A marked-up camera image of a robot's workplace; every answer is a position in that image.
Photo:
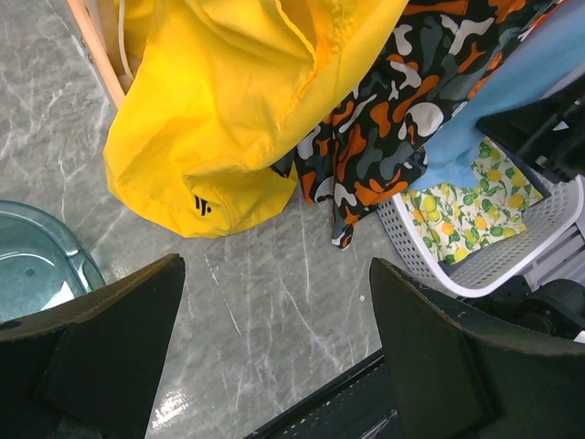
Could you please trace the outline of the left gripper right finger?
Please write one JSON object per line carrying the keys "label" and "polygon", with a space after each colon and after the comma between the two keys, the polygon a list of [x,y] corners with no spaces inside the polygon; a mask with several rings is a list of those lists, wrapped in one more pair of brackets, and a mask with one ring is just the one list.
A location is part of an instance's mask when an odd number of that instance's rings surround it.
{"label": "left gripper right finger", "polygon": [[584,347],[518,327],[376,258],[372,303],[407,438],[581,438]]}

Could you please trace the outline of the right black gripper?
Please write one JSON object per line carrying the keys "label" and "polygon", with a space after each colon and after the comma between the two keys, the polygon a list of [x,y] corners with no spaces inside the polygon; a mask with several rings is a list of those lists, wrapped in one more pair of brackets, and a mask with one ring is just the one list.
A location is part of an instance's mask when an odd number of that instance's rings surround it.
{"label": "right black gripper", "polygon": [[475,127],[553,183],[584,172],[584,78],[540,101],[489,114]]}

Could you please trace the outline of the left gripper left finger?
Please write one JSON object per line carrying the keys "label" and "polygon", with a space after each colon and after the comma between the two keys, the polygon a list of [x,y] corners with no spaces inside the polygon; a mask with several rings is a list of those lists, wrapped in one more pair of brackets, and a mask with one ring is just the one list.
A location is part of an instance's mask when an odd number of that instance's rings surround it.
{"label": "left gripper left finger", "polygon": [[186,265],[168,254],[49,310],[1,325],[1,435],[49,438],[62,417],[143,438]]}

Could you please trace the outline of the light blue shorts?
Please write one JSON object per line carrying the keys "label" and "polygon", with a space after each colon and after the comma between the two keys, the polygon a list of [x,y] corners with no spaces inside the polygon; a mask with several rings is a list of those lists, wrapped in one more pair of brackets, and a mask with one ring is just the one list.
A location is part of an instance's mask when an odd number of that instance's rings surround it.
{"label": "light blue shorts", "polygon": [[475,127],[486,115],[542,98],[584,64],[584,3],[566,1],[532,31],[487,83],[423,146],[427,170],[409,187],[450,183],[477,187],[472,163],[484,135]]}

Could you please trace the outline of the camouflage print shorts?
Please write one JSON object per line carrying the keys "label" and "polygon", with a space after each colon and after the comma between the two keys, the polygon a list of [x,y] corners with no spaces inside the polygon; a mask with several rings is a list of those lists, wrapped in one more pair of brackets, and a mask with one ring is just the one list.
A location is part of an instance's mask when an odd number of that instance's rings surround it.
{"label": "camouflage print shorts", "polygon": [[365,77],[273,166],[330,200],[334,246],[427,170],[423,146],[488,82],[555,1],[411,1]]}

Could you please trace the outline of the yellow shorts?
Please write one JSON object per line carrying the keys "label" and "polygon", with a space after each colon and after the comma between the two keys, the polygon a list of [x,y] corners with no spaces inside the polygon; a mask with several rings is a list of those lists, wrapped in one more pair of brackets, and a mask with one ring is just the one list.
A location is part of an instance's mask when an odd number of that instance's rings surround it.
{"label": "yellow shorts", "polygon": [[111,193],[185,238],[283,211],[273,165],[364,77],[402,1],[121,1],[136,63],[103,151]]}

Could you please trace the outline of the lemon print cloth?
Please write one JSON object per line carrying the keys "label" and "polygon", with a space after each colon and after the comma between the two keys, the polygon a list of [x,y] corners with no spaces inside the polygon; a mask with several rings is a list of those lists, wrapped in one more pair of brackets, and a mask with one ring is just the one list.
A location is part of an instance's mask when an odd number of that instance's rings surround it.
{"label": "lemon print cloth", "polygon": [[450,183],[401,194],[409,221],[435,262],[455,265],[470,253],[527,229],[525,211],[545,197],[489,138],[471,165],[478,186]]}

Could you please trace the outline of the teal plastic basin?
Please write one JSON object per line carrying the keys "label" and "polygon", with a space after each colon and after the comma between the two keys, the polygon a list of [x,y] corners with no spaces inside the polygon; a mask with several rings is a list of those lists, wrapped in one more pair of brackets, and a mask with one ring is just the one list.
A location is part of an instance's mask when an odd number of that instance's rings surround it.
{"label": "teal plastic basin", "polygon": [[105,285],[74,234],[47,212],[1,202],[1,322],[45,311]]}

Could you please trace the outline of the white perforated basket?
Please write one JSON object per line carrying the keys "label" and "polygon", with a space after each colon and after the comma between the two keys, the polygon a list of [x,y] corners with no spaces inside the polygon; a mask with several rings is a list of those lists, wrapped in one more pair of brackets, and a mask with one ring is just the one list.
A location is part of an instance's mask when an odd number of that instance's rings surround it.
{"label": "white perforated basket", "polygon": [[380,205],[378,217],[406,264],[407,273],[451,297],[482,297],[527,269],[577,223],[584,208],[584,178],[558,184],[544,179],[542,183],[550,197],[525,213],[527,230],[472,254],[452,274],[434,261],[415,227],[408,224],[408,212],[399,195]]}

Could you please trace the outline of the wooden clothes rack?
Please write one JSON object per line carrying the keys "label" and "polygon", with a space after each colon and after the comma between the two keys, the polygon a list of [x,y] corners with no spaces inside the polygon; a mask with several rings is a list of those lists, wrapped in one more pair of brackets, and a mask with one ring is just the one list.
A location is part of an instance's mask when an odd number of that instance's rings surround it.
{"label": "wooden clothes rack", "polygon": [[110,102],[118,110],[132,86],[141,60],[126,50],[124,17],[126,2],[67,0],[97,77]]}

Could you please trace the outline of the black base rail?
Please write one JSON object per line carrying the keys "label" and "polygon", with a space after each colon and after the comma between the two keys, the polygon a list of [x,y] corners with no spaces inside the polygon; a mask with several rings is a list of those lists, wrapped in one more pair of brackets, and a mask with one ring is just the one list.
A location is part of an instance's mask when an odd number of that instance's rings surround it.
{"label": "black base rail", "polygon": [[379,349],[246,439],[402,436],[388,367]]}

